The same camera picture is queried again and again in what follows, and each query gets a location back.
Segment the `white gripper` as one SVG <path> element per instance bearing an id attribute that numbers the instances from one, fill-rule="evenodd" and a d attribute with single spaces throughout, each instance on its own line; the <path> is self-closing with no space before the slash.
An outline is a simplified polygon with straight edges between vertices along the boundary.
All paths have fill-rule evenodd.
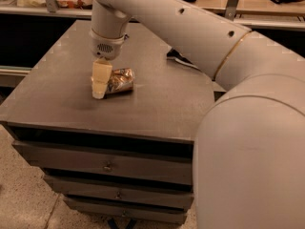
<path id="1" fill-rule="evenodd" d="M 112 64 L 108 60 L 114 60 L 121 53 L 125 36 L 105 38 L 97 34 L 94 30 L 90 30 L 90 37 L 91 52 L 99 58 L 92 64 L 92 97 L 102 99 L 106 93 L 112 74 Z"/>

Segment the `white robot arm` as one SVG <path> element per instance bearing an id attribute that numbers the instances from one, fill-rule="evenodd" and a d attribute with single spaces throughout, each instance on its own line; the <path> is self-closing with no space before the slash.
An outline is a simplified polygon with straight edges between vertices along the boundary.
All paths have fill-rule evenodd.
<path id="1" fill-rule="evenodd" d="M 305 63 L 268 37 L 182 0 L 93 0 L 94 42 L 134 18 L 224 94 L 193 148 L 198 229 L 305 229 Z"/>

